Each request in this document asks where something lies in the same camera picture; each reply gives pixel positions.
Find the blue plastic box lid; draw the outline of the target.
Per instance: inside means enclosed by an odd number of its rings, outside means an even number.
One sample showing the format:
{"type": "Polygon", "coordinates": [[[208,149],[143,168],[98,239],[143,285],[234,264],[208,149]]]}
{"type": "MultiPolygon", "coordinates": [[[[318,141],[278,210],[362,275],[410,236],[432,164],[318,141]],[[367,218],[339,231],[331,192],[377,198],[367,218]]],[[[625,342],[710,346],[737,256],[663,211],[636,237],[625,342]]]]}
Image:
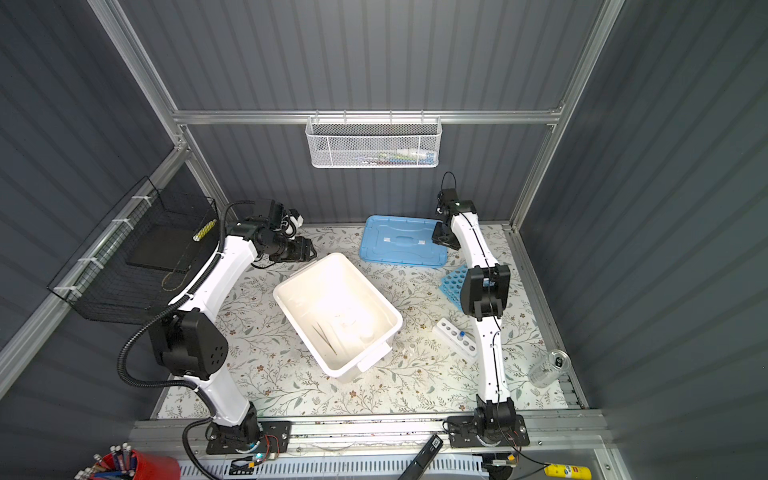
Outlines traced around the blue plastic box lid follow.
{"type": "Polygon", "coordinates": [[[447,248],[432,241],[437,221],[372,215],[365,224],[359,256],[370,263],[440,268],[447,248]]]}

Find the blue test tube rack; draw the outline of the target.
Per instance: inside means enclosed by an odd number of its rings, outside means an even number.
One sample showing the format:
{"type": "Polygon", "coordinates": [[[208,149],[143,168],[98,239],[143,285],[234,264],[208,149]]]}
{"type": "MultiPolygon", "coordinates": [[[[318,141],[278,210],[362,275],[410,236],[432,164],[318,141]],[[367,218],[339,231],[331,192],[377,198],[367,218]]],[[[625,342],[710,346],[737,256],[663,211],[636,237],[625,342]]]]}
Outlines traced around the blue test tube rack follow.
{"type": "Polygon", "coordinates": [[[460,266],[446,274],[440,283],[439,290],[445,295],[448,301],[453,304],[460,312],[463,311],[461,305],[461,290],[467,274],[467,267],[460,266]]]}

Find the white plastic storage bin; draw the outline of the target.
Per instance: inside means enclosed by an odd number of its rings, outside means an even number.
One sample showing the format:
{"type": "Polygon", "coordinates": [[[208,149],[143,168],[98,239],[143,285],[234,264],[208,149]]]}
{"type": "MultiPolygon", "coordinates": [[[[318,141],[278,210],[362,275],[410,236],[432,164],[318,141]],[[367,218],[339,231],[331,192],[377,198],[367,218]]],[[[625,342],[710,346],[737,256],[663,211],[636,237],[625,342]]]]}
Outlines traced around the white plastic storage bin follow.
{"type": "Polygon", "coordinates": [[[393,349],[402,314],[343,254],[331,253],[291,275],[273,297],[323,372],[347,383],[393,349]],[[330,327],[343,351],[336,355],[313,325],[330,327]]]}

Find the small white tube rack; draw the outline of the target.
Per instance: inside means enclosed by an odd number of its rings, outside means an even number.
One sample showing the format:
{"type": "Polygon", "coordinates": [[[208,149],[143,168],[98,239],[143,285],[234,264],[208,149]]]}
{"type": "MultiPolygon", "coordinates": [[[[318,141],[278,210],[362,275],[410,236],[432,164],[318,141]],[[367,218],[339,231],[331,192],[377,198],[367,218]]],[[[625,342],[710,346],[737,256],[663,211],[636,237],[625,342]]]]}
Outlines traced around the small white tube rack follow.
{"type": "Polygon", "coordinates": [[[449,346],[468,363],[475,363],[478,357],[476,343],[468,333],[466,333],[466,336],[460,337],[460,331],[464,330],[457,327],[446,318],[438,320],[432,328],[432,333],[438,340],[449,346]]]}

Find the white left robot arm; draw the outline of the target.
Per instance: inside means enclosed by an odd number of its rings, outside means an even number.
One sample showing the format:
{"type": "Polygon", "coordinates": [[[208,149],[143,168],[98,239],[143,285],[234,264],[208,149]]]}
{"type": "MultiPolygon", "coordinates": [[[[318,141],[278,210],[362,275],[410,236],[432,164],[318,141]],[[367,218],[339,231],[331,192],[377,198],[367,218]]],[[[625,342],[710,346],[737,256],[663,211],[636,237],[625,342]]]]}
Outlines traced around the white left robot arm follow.
{"type": "Polygon", "coordinates": [[[299,235],[302,215],[271,199],[244,200],[247,215],[218,222],[217,245],[200,271],[155,317],[133,334],[117,357],[117,373],[137,388],[179,387],[192,390],[211,414],[213,435],[241,450],[262,441],[257,411],[233,380],[229,351],[215,321],[224,300],[240,276],[254,263],[303,263],[316,258],[312,241],[299,235]],[[135,343],[149,335],[156,362],[172,379],[140,380],[128,371],[135,343]]]}

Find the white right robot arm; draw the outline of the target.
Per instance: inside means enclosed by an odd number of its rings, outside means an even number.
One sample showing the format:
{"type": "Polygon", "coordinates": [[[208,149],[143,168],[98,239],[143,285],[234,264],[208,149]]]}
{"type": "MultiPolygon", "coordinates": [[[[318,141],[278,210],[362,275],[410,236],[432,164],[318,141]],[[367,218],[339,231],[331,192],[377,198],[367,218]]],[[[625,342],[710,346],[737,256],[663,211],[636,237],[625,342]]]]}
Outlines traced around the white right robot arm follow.
{"type": "Polygon", "coordinates": [[[501,325],[508,303],[510,267],[494,255],[481,231],[474,203],[461,199],[456,188],[440,189],[436,214],[432,241],[460,251],[467,267],[459,300],[462,312],[473,319],[479,355],[474,430],[485,444],[527,446],[523,418],[510,396],[504,368],[501,325]]]}

